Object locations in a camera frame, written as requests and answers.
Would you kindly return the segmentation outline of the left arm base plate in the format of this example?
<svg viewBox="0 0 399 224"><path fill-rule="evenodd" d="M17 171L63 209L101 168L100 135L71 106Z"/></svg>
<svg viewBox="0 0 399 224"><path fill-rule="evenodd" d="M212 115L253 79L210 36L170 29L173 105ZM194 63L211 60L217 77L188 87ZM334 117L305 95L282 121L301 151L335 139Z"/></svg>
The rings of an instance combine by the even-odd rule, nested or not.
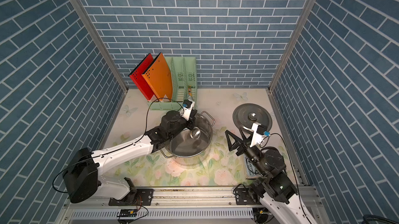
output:
<svg viewBox="0 0 399 224"><path fill-rule="evenodd" d="M131 190L120 200L110 198L109 206L150 206L154 189L144 188Z"/></svg>

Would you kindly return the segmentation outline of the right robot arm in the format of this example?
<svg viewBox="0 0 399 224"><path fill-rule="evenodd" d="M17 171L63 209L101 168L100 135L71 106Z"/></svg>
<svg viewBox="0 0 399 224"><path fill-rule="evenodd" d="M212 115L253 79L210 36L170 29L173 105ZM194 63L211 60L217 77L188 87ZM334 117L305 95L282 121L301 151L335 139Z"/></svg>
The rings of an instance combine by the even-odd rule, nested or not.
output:
<svg viewBox="0 0 399 224"><path fill-rule="evenodd" d="M296 185L286 174L283 156L275 147L250 146L250 138L240 130L241 137L225 131L229 151L245 155L260 174L248 189L249 197L262 204L281 224L315 224L316 220L303 203Z"/></svg>

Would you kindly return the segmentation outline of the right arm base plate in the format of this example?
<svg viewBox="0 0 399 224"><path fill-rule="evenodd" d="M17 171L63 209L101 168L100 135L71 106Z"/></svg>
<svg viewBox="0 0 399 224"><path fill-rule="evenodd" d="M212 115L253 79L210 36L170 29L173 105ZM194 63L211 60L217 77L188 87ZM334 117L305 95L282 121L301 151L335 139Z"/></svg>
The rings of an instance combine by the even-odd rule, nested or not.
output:
<svg viewBox="0 0 399 224"><path fill-rule="evenodd" d="M260 197L251 189L237 188L233 194L237 205L261 205Z"/></svg>

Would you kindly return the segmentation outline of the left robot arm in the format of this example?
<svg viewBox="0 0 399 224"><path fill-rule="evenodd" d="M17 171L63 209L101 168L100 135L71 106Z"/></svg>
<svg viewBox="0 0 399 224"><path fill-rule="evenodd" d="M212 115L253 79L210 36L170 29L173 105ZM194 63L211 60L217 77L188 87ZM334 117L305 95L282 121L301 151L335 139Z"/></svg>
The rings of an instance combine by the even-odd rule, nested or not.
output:
<svg viewBox="0 0 399 224"><path fill-rule="evenodd" d="M104 186L100 176L110 169L134 158L155 153L167 147L171 140L185 129L192 129L197 110L185 110L186 117L178 111L168 111L159 126L147 130L140 137L125 144L104 150L83 148L75 153L62 172L66 192L71 203L80 203L92 197Z"/></svg>

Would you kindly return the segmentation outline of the steel pot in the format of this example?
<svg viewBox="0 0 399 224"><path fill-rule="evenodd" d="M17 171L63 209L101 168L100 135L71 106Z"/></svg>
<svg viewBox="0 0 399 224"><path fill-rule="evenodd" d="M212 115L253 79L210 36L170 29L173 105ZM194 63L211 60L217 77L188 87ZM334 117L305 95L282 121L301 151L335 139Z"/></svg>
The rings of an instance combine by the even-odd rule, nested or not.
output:
<svg viewBox="0 0 399 224"><path fill-rule="evenodd" d="M192 139L190 137L191 130L186 128L173 138L167 147L161 149L162 155L185 168L198 166L205 161L211 150L210 146L215 123L215 119L208 112L197 113L195 127L201 130L200 138Z"/></svg>

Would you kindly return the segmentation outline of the steel pot lid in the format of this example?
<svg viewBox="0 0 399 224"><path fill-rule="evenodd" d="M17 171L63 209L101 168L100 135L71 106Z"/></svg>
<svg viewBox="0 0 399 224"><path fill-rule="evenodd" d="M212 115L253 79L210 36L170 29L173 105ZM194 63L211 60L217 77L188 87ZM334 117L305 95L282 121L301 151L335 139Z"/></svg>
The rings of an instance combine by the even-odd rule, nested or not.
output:
<svg viewBox="0 0 399 224"><path fill-rule="evenodd" d="M233 122L240 129L251 130L253 123L259 123L266 126L266 131L272 128L272 118L270 113L263 107L253 104L244 103L236 107L233 114Z"/></svg>

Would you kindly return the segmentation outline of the metal ladle spoon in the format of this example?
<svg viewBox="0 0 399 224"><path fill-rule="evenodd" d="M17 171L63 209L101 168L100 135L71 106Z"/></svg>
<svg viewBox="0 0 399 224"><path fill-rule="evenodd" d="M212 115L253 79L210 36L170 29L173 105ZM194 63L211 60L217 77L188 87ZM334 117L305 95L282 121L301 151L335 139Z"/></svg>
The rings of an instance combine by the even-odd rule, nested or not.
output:
<svg viewBox="0 0 399 224"><path fill-rule="evenodd" d="M199 139L201 136L201 130L198 127L194 127L191 131L190 131L190 137L192 139Z"/></svg>

